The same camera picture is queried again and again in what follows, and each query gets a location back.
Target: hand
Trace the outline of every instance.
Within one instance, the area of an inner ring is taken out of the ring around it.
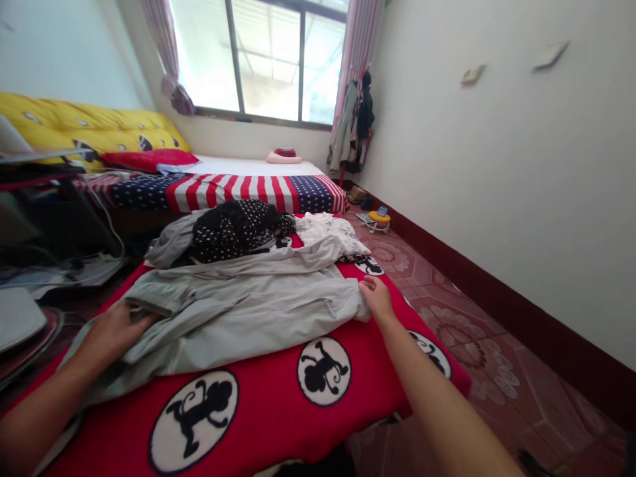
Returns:
[[[391,304],[391,293],[381,279],[365,275],[364,281],[359,282],[358,285],[376,321],[395,316]]]
[[[98,374],[117,361],[157,320],[147,315],[131,322],[130,306],[120,300],[93,320],[91,330],[70,362]]]

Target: maroon baseboard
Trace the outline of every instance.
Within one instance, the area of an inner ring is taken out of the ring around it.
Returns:
[[[386,202],[391,228],[559,376],[626,430],[636,429],[636,372],[475,265]]]

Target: window frame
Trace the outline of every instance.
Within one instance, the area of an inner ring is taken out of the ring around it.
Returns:
[[[302,129],[317,129],[320,131],[331,131],[333,124],[312,123],[303,121],[303,90],[305,77],[305,18],[307,13],[313,13],[320,17],[325,17],[334,21],[346,24],[346,13],[340,12],[324,5],[311,2],[309,0],[257,0],[274,7],[282,7],[300,13],[300,55],[298,64],[298,120],[278,119],[268,116],[252,115],[245,112],[245,102],[243,99],[243,87],[240,77],[239,48],[237,44],[237,31],[234,24],[234,11],[232,0],[225,0],[225,12],[227,14],[227,26],[230,34],[230,47],[232,51],[232,62],[234,66],[234,77],[237,85],[238,111],[228,109],[217,109],[195,105],[195,114],[218,119],[229,119],[240,123],[262,123],[275,126],[287,126]]]

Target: bed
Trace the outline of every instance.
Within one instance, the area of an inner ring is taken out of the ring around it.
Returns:
[[[261,199],[289,213],[343,213],[346,193],[308,161],[269,164],[264,160],[214,158],[185,173],[149,177],[128,172],[90,174],[76,186],[89,200],[92,189],[107,207],[188,213],[232,199]]]
[[[292,239],[291,246],[302,245],[296,235]],[[372,258],[337,266],[346,278],[379,276],[389,286],[396,314],[411,337],[468,395],[468,373]],[[104,309],[147,271],[140,266]],[[312,390],[307,386],[307,366],[319,358],[321,349],[340,367],[325,373],[323,390]],[[34,387],[60,360],[61,356]],[[236,390],[228,406],[219,412],[213,406],[206,409],[205,390],[218,389],[223,382],[231,382]],[[155,378],[87,409],[60,438],[44,475],[254,476],[290,460],[317,462],[351,433],[410,414],[377,325],[352,320],[310,343],[214,370]]]

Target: yellow sofa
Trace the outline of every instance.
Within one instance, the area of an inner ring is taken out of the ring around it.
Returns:
[[[99,154],[105,152],[164,148],[190,151],[171,120],[155,111],[108,109],[0,91],[0,115],[6,116],[33,147],[93,149],[95,152],[68,157],[81,160],[88,171],[103,167]]]

